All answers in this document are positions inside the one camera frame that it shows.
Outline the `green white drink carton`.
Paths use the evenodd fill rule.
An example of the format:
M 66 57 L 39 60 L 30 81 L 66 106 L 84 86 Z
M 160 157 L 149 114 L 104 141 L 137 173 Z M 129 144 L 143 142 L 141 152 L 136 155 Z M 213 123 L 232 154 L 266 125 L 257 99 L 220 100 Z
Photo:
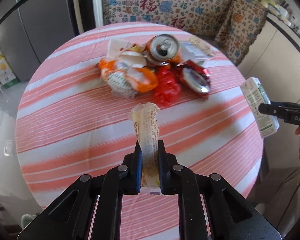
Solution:
M 248 78 L 240 85 L 240 89 L 254 115 L 261 138 L 264 139 L 275 134 L 280 127 L 277 117 L 262 114 L 258 109 L 262 103 L 270 104 L 259 79 L 256 77 Z

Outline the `crushed red soda can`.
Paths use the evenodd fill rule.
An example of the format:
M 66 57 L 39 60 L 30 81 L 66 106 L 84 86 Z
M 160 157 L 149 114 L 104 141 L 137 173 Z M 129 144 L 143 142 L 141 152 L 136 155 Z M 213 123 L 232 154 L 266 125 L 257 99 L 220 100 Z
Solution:
M 202 98 L 208 98 L 211 91 L 211 77 L 207 68 L 187 60 L 174 68 L 177 79 Z

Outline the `clear plastic food box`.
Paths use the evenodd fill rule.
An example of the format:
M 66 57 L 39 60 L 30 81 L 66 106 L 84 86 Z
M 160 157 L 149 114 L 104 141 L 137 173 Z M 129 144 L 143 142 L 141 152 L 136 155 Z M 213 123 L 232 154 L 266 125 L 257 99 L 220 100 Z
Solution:
M 180 42 L 180 53 L 183 61 L 192 60 L 193 62 L 199 62 L 213 58 L 213 56 L 203 52 L 190 42 Z

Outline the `red plastic bag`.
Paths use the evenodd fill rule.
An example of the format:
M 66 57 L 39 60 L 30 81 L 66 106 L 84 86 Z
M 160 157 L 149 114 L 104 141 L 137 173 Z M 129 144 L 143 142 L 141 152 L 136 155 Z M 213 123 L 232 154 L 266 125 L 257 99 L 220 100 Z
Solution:
M 178 100 L 181 86 L 169 67 L 161 67 L 156 76 L 158 85 L 153 90 L 153 101 L 158 106 L 168 107 Z

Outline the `orange soda can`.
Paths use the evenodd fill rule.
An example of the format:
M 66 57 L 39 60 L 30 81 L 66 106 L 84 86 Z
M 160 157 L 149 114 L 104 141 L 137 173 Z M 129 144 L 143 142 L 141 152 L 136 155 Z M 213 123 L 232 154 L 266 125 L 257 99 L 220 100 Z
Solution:
M 146 43 L 142 55 L 151 66 L 180 64 L 180 48 L 180 43 L 174 36 L 161 34 L 153 37 Z

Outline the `beige printed paper wrapper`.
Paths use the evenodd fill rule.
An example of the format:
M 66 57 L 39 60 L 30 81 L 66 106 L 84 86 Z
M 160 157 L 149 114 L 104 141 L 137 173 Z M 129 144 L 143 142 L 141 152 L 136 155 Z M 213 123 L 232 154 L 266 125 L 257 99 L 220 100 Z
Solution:
M 160 195 L 159 179 L 159 126 L 154 103 L 136 105 L 129 114 L 142 152 L 141 192 Z

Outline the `orange white snack bag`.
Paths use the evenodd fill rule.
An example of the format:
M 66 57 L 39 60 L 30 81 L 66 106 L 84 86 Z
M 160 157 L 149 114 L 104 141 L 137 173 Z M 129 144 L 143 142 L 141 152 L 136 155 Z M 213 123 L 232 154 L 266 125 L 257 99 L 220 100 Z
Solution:
M 113 59 L 102 58 L 98 66 L 102 79 L 111 89 L 111 94 L 128 99 L 158 86 L 156 74 L 147 68 L 146 64 L 147 60 L 142 54 L 125 51 Z

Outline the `white red paper cup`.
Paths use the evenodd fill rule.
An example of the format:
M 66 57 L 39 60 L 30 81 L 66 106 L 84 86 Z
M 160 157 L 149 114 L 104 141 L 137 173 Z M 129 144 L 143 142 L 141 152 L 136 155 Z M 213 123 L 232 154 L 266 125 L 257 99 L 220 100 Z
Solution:
M 119 38 L 111 38 L 108 43 L 106 58 L 115 60 L 125 51 L 140 52 L 142 50 L 143 48 L 136 43 Z

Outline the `beige paper napkin pack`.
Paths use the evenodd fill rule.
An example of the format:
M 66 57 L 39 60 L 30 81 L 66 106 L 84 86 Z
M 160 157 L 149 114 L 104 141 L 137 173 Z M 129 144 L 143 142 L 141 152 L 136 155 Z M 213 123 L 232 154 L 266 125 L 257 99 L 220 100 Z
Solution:
M 194 35 L 190 37 L 189 42 L 193 44 L 195 47 L 199 48 L 201 51 L 203 51 L 206 55 L 215 56 L 215 53 L 213 52 L 213 49 L 208 42 Z

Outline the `pink striped tablecloth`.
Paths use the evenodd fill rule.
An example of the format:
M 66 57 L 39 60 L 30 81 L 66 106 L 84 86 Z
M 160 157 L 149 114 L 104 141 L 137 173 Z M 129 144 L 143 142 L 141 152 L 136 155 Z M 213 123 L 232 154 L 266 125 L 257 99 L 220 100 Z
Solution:
M 220 52 L 121 23 L 56 49 L 29 81 L 16 144 L 42 212 L 19 239 L 252 239 L 263 140 Z

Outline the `patterned fu character blanket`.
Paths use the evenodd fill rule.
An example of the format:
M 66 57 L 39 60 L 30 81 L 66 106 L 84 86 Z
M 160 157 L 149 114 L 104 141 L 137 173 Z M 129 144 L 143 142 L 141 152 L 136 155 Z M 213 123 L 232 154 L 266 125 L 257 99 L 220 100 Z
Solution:
M 174 27 L 212 42 L 236 66 L 264 27 L 267 14 L 252 0 L 103 0 L 105 24 Z

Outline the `yellow green cardboard box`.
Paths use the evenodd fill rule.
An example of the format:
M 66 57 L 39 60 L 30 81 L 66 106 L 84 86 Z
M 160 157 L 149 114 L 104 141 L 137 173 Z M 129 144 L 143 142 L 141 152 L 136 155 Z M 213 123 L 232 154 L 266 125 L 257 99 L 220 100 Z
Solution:
M 8 89 L 19 82 L 20 80 L 14 74 L 5 57 L 0 54 L 0 83 L 2 86 Z

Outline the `grey refrigerator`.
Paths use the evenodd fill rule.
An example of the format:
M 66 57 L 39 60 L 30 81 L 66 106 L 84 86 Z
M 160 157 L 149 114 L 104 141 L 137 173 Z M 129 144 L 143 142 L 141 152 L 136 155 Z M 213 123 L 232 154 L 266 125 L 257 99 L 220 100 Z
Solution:
M 78 33 L 73 0 L 0 2 L 0 51 L 20 81 Z

